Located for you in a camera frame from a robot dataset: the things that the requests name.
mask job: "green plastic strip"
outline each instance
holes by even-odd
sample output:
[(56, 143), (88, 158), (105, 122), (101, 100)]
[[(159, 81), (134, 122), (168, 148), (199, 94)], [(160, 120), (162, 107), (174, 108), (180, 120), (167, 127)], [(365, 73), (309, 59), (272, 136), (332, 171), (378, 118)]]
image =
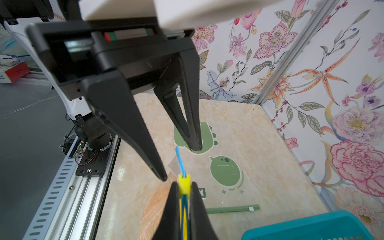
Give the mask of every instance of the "green plastic strip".
[(207, 210), (207, 214), (220, 214), (224, 212), (246, 212), (246, 211), (249, 211), (249, 207), (253, 207), (255, 211), (260, 209), (260, 206), (256, 204), (256, 205), (239, 206), (239, 207), (215, 207), (215, 208), (210, 208), (206, 210)]

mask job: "green cartoon sticker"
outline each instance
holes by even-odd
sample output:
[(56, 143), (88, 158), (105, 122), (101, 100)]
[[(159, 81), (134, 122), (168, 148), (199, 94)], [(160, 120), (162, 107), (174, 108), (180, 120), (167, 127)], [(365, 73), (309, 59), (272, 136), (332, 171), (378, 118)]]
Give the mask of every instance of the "green cartoon sticker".
[(200, 129), (201, 129), (201, 139), (203, 142), (203, 149), (200, 151), (191, 151), (187, 145), (187, 143), (184, 141), (183, 137), (180, 135), (179, 131), (176, 129), (174, 126), (174, 138), (175, 138), (175, 143), (179, 147), (185, 147), (188, 149), (190, 152), (194, 154), (204, 154), (208, 152), (213, 146), (217, 146), (217, 141), (214, 140), (216, 138), (216, 134), (212, 133), (212, 127), (208, 125), (206, 122), (201, 122), (200, 123)]
[(210, 157), (210, 159), (212, 160), (211, 174), (218, 183), (231, 187), (240, 181), (240, 169), (232, 159), (225, 156)]

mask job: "teal plastic basket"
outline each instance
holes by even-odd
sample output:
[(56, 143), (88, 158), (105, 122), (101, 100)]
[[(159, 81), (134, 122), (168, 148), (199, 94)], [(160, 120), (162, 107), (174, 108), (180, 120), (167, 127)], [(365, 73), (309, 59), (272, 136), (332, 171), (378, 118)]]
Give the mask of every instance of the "teal plastic basket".
[(330, 212), (248, 230), (242, 240), (374, 240), (348, 211)]

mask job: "plastic sheet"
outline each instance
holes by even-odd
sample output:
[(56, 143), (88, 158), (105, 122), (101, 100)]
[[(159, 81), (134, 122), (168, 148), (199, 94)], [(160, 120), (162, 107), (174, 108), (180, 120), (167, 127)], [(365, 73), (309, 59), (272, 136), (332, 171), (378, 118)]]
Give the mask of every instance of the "plastic sheet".
[[(202, 122), (200, 126), (201, 151), (190, 151), (176, 129), (174, 139), (180, 146), (185, 171), (197, 183), (205, 207), (257, 204), (253, 202), (256, 189), (244, 171), (249, 162), (239, 152), (230, 124)], [(175, 175), (180, 174), (176, 157), (168, 167)]]

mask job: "orange flower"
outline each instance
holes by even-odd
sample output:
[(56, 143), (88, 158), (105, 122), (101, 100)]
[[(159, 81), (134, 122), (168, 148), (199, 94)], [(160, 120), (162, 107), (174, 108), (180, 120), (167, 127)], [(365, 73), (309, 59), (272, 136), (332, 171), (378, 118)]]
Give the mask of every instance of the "orange flower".
[[(267, 79), (269, 78), (269, 76), (271, 75), (272, 72), (273, 71), (271, 69), (269, 69), (266, 77), (259, 78), (259, 81), (261, 84), (255, 86), (253, 88), (248, 89), (248, 91), (256, 91), (256, 92), (261, 91), (264, 83), (267, 81)], [(289, 79), (289, 76), (285, 75), (281, 79), (279, 84), (275, 87), (275, 90), (268, 96), (268, 100), (272, 99), (273, 102), (275, 103), (276, 109), (279, 108), (281, 100), (284, 99), (284, 97), (285, 97), (284, 92), (290, 91), (290, 90), (293, 91), (291, 85), (287, 82), (288, 79)]]
[(300, 75), (302, 73), (307, 73), (307, 75), (305, 75), (303, 78), (306, 79), (306, 80), (309, 80), (309, 79), (313, 79), (311, 82), (314, 82), (312, 83), (311, 85), (309, 85), (309, 87), (305, 88), (304, 90), (300, 91), (300, 92), (297, 92), (297, 93), (292, 93), (292, 94), (298, 94), (298, 93), (303, 93), (303, 92), (306, 92), (310, 89), (312, 89), (313, 87), (315, 87), (320, 81), (323, 81), (323, 84), (324, 84), (324, 87), (325, 87), (325, 90), (327, 91), (328, 93), (328, 96), (332, 99), (332, 101), (334, 103), (336, 103), (337, 105), (339, 105), (335, 99), (333, 98), (333, 95), (332, 95), (332, 91), (331, 91), (331, 86), (329, 85), (328, 83), (328, 79), (332, 79), (332, 80), (337, 80), (337, 81), (343, 81), (343, 82), (346, 82), (348, 83), (347, 81), (345, 81), (344, 79), (342, 78), (339, 78), (337, 76), (333, 76), (332, 74), (330, 74), (329, 72), (334, 70), (337, 66), (339, 66), (347, 57), (348, 55), (352, 52), (352, 50), (356, 47), (356, 44), (359, 42), (359, 40), (355, 43), (355, 45), (351, 48), (351, 50), (349, 50), (342, 58), (340, 58), (337, 62), (335, 62), (334, 64), (332, 64), (331, 66), (329, 66), (327, 69), (325, 69), (324, 71), (317, 71), (317, 70), (314, 70), (314, 69), (304, 69), (294, 75), (290, 75), (290, 77), (293, 77), (293, 76), (297, 76), (297, 75)]

